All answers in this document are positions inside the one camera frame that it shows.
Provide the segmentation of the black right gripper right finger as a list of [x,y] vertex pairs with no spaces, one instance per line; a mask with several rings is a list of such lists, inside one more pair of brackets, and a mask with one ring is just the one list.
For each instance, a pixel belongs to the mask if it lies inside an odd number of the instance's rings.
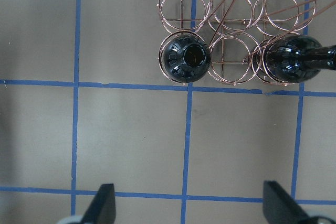
[[262,192],[263,214],[270,224],[307,223],[309,215],[276,181],[266,180]]

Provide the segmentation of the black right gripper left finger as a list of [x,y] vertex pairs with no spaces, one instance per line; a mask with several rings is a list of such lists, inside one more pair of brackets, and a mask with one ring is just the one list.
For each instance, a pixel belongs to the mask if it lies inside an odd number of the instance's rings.
[[113,224],[116,220],[114,184],[102,184],[79,223]]

